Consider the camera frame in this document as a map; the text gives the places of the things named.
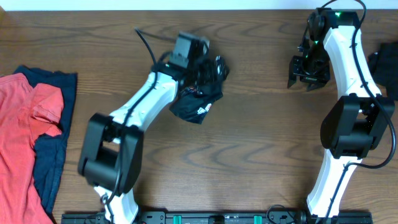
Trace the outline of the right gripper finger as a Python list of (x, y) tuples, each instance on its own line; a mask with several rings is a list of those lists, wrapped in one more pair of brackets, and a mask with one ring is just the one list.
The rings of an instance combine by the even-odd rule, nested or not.
[(293, 56), (289, 63), (289, 77), (287, 82), (287, 88), (292, 87), (297, 81), (297, 75), (300, 72), (300, 56)]
[(323, 88), (328, 83), (328, 80), (307, 80), (307, 83), (307, 91), (313, 91)]

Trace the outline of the black patterned sports jersey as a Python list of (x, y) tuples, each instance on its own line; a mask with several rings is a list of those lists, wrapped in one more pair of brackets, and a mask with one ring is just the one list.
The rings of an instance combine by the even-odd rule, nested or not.
[(169, 110), (178, 118), (190, 123), (202, 124), (210, 108), (223, 97), (222, 90), (190, 90), (189, 84), (178, 94), (178, 99)]

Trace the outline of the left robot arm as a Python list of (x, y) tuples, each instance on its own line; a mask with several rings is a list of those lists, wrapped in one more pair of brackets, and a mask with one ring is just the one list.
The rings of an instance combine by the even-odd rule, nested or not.
[(78, 172), (101, 197), (109, 223), (133, 223), (139, 207), (133, 186), (141, 172), (144, 133), (165, 108), (178, 118), (202, 124), (229, 73), (223, 57), (194, 69), (159, 60), (142, 88), (122, 107), (94, 114), (86, 130)]

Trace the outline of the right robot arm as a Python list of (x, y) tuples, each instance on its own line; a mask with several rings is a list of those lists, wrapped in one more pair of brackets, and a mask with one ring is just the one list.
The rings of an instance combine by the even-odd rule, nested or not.
[(297, 81), (308, 90), (336, 81), (338, 101), (322, 122), (322, 166), (307, 197), (300, 223), (364, 223), (368, 213), (340, 210), (340, 201), (357, 167), (377, 148), (385, 130), (393, 130), (394, 102), (383, 96), (369, 72), (361, 45), (363, 17), (354, 11), (315, 9), (289, 64), (288, 86)]

